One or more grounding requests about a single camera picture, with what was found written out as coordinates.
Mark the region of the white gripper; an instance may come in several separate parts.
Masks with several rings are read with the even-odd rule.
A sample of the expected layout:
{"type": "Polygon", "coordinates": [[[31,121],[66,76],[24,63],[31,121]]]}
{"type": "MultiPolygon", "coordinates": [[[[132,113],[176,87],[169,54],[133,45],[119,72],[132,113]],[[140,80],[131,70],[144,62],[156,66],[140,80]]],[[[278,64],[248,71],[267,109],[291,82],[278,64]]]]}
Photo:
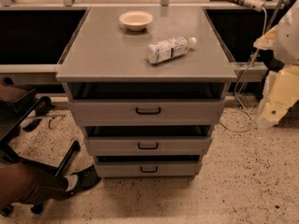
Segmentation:
{"type": "MultiPolygon", "coordinates": [[[[275,25],[257,38],[253,47],[274,50],[277,32],[275,25]]],[[[263,87],[263,99],[259,103],[256,123],[261,128],[277,125],[289,109],[299,101],[299,66],[286,64],[278,72],[270,71],[263,87]]]]}

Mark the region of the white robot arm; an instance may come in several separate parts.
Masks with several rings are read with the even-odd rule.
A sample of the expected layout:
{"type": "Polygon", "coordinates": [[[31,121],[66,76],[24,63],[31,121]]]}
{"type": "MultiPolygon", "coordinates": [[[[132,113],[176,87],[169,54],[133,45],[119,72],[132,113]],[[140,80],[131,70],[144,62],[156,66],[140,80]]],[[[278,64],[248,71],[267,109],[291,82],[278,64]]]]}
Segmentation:
{"type": "Polygon", "coordinates": [[[259,104],[257,125],[270,128],[299,101],[299,0],[253,46],[272,50],[274,58],[284,64],[278,72],[269,72],[259,104]]]}

